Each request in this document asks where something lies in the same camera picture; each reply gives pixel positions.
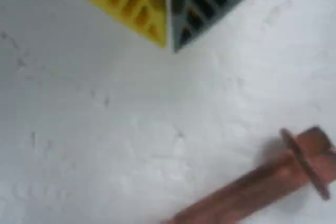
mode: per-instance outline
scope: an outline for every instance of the bolt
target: bolt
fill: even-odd
[[[236,223],[312,182],[328,200],[328,184],[336,179],[336,150],[326,134],[313,127],[294,136],[280,134],[287,149],[228,186],[179,212],[171,224]]]

